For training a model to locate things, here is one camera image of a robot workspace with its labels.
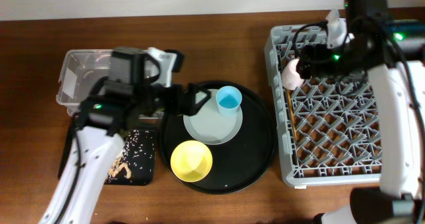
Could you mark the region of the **grey round plate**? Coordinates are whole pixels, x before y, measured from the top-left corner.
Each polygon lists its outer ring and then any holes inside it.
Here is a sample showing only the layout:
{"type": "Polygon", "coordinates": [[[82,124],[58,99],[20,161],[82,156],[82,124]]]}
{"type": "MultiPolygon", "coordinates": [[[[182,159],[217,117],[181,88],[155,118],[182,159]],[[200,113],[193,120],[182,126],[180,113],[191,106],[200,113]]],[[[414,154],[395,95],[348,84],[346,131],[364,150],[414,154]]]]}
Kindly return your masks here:
{"type": "Polygon", "coordinates": [[[207,145],[220,145],[230,141],[239,132],[243,122],[243,112],[239,106],[236,113],[223,116],[218,111],[216,92],[209,89],[211,98],[194,116],[183,116],[187,132],[197,141],[207,145]]]}

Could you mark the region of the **pink cup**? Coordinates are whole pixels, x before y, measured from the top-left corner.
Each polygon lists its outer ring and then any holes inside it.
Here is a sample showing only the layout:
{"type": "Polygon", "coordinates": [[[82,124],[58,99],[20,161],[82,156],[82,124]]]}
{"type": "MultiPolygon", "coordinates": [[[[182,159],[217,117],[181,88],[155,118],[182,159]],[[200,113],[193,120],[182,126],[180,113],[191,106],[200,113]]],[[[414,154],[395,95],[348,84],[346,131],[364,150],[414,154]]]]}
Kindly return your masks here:
{"type": "Polygon", "coordinates": [[[288,90],[295,90],[303,85],[304,79],[296,71],[299,59],[292,59],[283,69],[281,74],[282,86],[288,90]]]}

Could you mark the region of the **blue cup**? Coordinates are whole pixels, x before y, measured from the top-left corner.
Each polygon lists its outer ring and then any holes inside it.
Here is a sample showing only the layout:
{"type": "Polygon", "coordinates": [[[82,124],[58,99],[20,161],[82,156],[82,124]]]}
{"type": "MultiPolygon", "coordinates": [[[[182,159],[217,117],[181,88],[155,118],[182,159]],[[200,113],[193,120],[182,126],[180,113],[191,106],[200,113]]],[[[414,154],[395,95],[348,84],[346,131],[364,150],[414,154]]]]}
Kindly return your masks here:
{"type": "Polygon", "coordinates": [[[242,102],[242,93],[234,86],[223,86],[216,92],[218,112],[223,116],[235,114],[242,102]]]}

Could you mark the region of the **yellow bowl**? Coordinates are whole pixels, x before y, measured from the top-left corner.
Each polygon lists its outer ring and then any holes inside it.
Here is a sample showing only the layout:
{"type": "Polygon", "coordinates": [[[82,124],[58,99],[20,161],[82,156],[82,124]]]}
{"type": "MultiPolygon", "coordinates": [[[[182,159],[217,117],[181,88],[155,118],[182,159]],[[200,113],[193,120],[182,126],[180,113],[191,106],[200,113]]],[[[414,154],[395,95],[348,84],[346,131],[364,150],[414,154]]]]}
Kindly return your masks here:
{"type": "Polygon", "coordinates": [[[213,164],[209,147],[196,140],[180,143],[172,152],[170,166],[181,181],[193,183],[205,178],[213,164]]]}

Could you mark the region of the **food scraps and rice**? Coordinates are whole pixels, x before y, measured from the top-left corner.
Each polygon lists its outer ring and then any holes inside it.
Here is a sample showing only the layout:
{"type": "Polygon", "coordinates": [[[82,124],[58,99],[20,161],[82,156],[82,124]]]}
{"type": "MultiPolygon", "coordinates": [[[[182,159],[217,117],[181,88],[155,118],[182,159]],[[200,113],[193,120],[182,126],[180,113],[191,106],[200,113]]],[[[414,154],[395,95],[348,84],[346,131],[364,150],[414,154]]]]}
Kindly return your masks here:
{"type": "Polygon", "coordinates": [[[108,171],[105,184],[148,185],[153,179],[156,131],[132,130],[108,171]]]}

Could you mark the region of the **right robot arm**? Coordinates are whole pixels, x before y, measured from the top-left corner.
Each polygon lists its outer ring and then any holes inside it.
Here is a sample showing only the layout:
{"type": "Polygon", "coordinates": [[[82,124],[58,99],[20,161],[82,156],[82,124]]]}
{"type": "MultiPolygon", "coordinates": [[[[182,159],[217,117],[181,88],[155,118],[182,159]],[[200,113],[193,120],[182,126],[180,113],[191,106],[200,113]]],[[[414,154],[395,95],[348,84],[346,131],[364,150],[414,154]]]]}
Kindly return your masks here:
{"type": "Polygon", "coordinates": [[[326,45],[296,49],[302,79],[368,76],[382,142],[378,187],[357,187],[348,205],[315,223],[424,222],[424,24],[392,18],[387,0],[345,0],[345,18],[328,17],[326,45]]]}

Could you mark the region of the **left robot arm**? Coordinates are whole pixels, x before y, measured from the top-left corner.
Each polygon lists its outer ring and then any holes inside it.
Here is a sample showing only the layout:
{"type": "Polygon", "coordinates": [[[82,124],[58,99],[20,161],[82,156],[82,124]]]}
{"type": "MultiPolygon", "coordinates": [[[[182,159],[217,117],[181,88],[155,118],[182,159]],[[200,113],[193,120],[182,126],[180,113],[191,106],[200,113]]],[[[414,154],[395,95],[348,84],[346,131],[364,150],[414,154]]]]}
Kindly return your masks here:
{"type": "Polygon", "coordinates": [[[195,115],[211,98],[197,84],[97,82],[72,117],[68,159],[41,223],[89,223],[108,172],[122,151],[120,133],[157,111],[195,115]]]}

